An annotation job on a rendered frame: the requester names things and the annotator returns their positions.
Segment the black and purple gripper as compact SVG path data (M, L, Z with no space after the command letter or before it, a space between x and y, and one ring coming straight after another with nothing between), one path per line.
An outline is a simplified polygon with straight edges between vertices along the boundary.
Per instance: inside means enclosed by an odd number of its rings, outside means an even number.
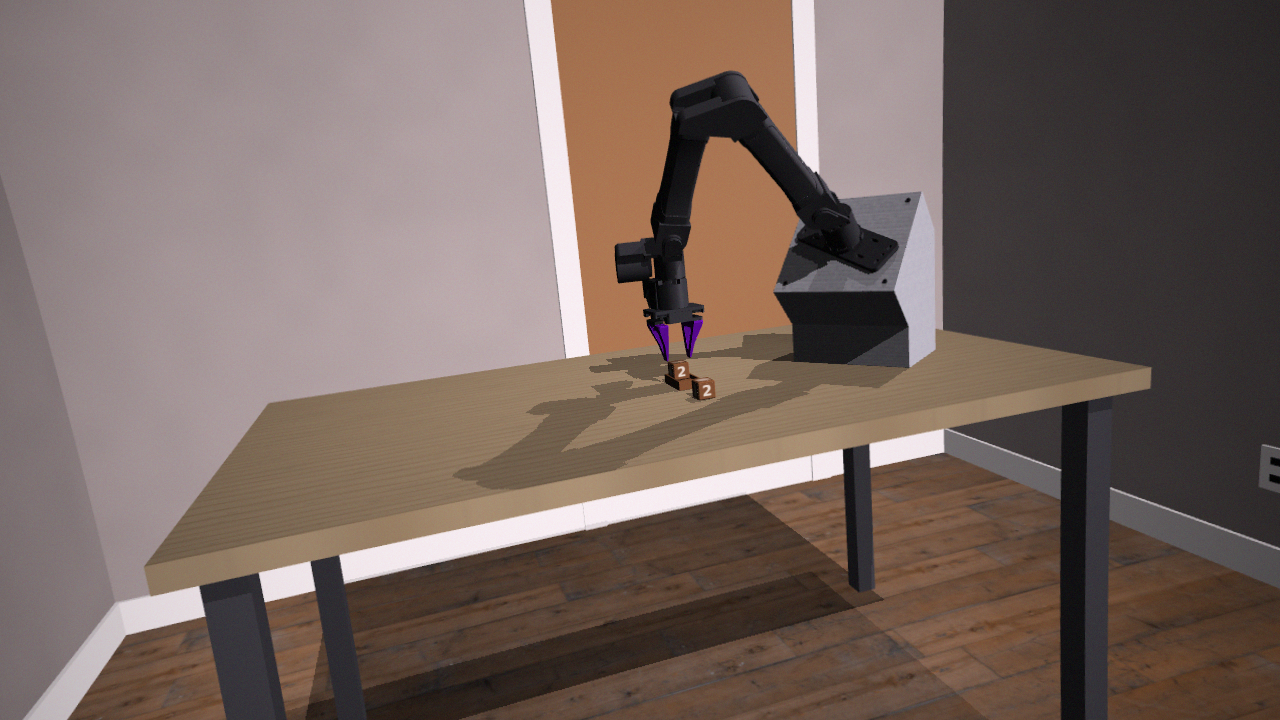
M704 313L704 305L689 304L686 277L677 279L677 284L672 284L672 281L657 281L657 300L658 310L643 309L643 315L652 316L646 319L646 327L657 340L662 356L669 361L669 327L666 324L681 323L686 354L692 357L703 324L703 316L692 313Z

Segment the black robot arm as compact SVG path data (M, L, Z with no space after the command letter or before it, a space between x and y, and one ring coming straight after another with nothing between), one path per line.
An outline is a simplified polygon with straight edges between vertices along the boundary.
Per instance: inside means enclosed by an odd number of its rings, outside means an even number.
M851 208L840 202L826 181L806 167L758 101L737 70L726 70L671 94L669 146L652 209L654 237L614 245L618 283L643 281L649 307L658 310L657 279L677 284L686 275L684 249L691 231L692 193L710 137L739 141L760 163L805 224L797 232L800 242L867 272L879 272L899 250L896 240L858 224ZM655 278L649 279L652 258Z

